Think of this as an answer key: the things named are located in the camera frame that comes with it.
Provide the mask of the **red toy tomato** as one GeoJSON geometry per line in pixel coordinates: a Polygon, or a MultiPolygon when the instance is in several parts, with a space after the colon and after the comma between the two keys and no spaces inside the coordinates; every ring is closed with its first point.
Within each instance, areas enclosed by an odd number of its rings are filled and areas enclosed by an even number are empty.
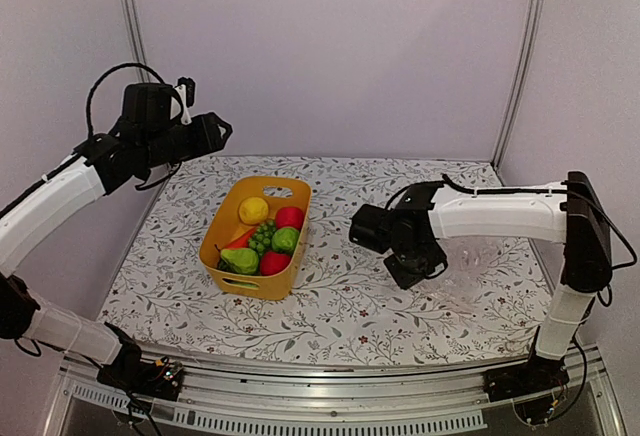
{"type": "Polygon", "coordinates": [[[273,276],[284,271],[291,262],[291,256],[285,253],[274,251],[266,252],[260,260],[260,274],[262,276],[273,276]]]}

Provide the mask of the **aluminium front rail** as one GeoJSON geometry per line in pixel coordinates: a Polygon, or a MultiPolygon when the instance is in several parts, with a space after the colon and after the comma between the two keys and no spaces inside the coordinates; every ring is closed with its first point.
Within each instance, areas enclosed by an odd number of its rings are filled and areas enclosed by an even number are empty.
{"type": "Polygon", "coordinates": [[[571,351],[560,418],[519,420],[513,400],[491,401],[484,374],[508,357],[435,366],[327,366],[266,362],[147,344],[147,359],[182,362],[176,401],[147,411],[96,380],[86,361],[66,357],[54,381],[46,435],[625,435],[598,348],[571,351]]]}

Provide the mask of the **clear zip top bag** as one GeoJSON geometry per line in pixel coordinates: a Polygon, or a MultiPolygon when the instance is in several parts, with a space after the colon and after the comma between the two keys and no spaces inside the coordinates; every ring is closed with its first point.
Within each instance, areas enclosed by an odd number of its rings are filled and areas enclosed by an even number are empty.
{"type": "Polygon", "coordinates": [[[416,292],[455,310],[471,312],[483,298],[513,288],[519,264],[509,263],[501,238],[458,237],[439,240],[448,267],[440,276],[423,282],[416,292]]]}

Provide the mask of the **orange toy carrot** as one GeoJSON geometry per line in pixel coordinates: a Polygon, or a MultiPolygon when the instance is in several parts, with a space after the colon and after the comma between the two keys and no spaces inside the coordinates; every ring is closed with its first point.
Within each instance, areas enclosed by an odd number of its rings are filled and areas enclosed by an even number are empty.
{"type": "Polygon", "coordinates": [[[256,227],[253,227],[253,228],[247,230],[242,235],[240,235],[239,237],[237,237],[234,240],[232,240],[231,242],[229,242],[225,246],[225,249],[234,250],[234,249],[248,248],[249,247],[249,242],[251,240],[251,237],[256,232],[256,230],[257,230],[256,227]]]}

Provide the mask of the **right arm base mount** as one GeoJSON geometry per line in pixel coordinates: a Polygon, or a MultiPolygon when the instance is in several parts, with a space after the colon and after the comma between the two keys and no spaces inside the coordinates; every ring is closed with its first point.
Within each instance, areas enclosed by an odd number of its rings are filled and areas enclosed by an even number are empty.
{"type": "Polygon", "coordinates": [[[524,363],[487,370],[483,374],[483,391],[490,402],[524,398],[513,407],[516,416],[529,425],[546,424],[560,404],[562,392],[569,382],[564,359],[550,360],[530,355],[524,363]]]}

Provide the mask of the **green toy pear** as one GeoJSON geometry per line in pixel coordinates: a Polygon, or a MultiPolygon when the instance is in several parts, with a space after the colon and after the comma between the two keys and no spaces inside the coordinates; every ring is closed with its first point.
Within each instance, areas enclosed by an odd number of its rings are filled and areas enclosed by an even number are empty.
{"type": "Polygon", "coordinates": [[[259,273],[260,256],[251,248],[225,248],[220,251],[217,269],[220,271],[254,276],[259,273]]]}

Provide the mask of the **green toy grapes bunch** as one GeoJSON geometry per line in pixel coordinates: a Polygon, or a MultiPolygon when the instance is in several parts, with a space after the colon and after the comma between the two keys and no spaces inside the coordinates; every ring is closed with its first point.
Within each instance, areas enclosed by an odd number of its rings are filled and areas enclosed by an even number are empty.
{"type": "Polygon", "coordinates": [[[254,250],[259,257],[262,257],[271,249],[271,238],[277,231],[275,221],[268,219],[258,225],[256,232],[251,237],[249,248],[254,250]]]}

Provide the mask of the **yellow toy lemon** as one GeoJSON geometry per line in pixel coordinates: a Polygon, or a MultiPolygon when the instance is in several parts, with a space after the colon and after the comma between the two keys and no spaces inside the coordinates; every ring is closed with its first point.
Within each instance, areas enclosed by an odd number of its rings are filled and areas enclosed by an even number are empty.
{"type": "Polygon", "coordinates": [[[258,225],[264,222],[269,215],[269,204],[261,197],[245,198],[238,206],[240,221],[246,225],[258,225]]]}

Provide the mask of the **aluminium post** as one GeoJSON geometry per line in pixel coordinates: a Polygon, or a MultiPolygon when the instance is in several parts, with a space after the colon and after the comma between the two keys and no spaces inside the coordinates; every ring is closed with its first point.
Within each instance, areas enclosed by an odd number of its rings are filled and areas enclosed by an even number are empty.
{"type": "Polygon", "coordinates": [[[516,126],[519,108],[535,51],[544,0],[528,0],[516,69],[507,100],[503,121],[492,153],[491,165],[499,173],[506,159],[509,143],[516,126]]]}
{"type": "Polygon", "coordinates": [[[147,65],[148,61],[144,48],[136,0],[120,0],[120,3],[132,60],[147,65]]]}

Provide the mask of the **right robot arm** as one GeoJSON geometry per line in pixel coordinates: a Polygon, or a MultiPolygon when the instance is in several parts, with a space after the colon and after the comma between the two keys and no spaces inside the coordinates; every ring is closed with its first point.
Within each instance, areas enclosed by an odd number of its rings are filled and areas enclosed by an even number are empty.
{"type": "Polygon", "coordinates": [[[513,237],[561,243],[564,263],[550,309],[517,383],[537,392],[552,380],[598,292],[612,279],[610,232],[588,177],[571,172],[542,187],[470,188],[442,176],[411,184],[351,219],[352,243],[384,255],[396,285],[408,290],[448,267],[440,243],[458,237],[513,237]]]}

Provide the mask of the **green toy cabbage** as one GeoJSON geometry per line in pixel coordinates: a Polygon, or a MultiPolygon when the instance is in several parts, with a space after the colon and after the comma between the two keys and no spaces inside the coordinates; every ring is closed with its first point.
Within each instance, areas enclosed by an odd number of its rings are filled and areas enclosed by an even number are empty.
{"type": "Polygon", "coordinates": [[[292,255],[297,247],[300,231],[295,227],[282,227],[271,238],[271,249],[276,253],[292,255]]]}

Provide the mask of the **yellow plastic basket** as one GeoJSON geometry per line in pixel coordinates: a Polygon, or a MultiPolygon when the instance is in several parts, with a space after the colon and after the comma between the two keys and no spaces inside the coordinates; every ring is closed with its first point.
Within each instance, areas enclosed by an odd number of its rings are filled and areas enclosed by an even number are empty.
{"type": "Polygon", "coordinates": [[[200,260],[224,292],[282,300],[301,265],[311,187],[300,180],[252,176],[231,188],[200,248],[200,260]]]}

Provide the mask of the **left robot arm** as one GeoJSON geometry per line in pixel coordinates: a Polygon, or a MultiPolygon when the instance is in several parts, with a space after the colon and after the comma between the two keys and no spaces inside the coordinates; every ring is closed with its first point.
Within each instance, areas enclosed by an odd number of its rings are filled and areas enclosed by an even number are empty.
{"type": "Polygon", "coordinates": [[[132,179],[153,188],[152,171],[225,148],[233,129],[213,112],[192,116],[195,84],[136,83],[124,90],[120,117],[89,137],[1,213],[1,337],[29,339],[109,368],[128,390],[148,382],[139,346],[116,327],[89,321],[29,291],[15,271],[59,226],[132,179]]]}

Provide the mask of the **red toy apple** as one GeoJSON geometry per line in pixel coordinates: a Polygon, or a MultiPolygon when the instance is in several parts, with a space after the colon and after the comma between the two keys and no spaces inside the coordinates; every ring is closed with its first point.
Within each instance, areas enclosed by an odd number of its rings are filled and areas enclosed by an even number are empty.
{"type": "Polygon", "coordinates": [[[278,229],[290,227],[301,230],[306,213],[298,207],[287,206],[280,208],[274,218],[275,225],[278,229]]]}

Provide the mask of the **floral table cloth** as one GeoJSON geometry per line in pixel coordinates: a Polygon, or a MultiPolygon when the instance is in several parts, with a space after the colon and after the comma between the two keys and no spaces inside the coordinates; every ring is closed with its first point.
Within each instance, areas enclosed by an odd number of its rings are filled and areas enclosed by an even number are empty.
{"type": "Polygon", "coordinates": [[[467,186],[499,180],[481,162],[310,157],[209,157],[182,167],[126,256],[100,318],[141,342],[265,361],[320,365],[454,364],[526,354],[550,302],[524,239],[504,239],[519,264],[513,288],[471,312],[399,289],[380,255],[350,243],[351,216],[401,187],[448,175],[467,186]],[[308,239],[291,293],[263,301],[220,290],[199,258],[229,189],[248,176],[311,187],[308,239]]]}

